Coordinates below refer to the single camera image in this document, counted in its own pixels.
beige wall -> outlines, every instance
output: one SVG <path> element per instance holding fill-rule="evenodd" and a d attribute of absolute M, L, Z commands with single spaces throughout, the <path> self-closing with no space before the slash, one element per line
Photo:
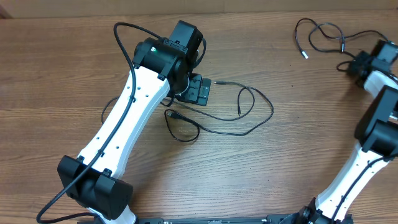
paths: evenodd
<path fill-rule="evenodd" d="M 0 0 L 0 6 L 6 17 L 30 18 L 397 9 L 398 0 Z"/>

